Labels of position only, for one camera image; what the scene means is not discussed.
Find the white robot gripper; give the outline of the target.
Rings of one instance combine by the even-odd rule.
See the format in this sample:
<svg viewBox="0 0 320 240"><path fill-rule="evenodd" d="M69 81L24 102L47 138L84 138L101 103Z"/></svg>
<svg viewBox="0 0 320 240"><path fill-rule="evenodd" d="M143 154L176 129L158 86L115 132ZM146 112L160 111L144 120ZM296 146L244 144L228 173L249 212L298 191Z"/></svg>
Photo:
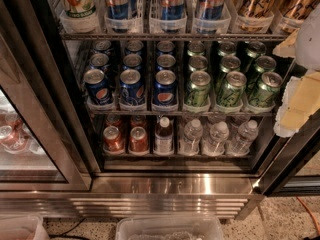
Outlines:
<svg viewBox="0 0 320 240"><path fill-rule="evenodd" d="M282 58L294 58L307 70L320 70L320 5L301 25L272 51ZM279 107L274 132L291 137L320 109L320 72L308 71L301 78L291 77Z"/></svg>

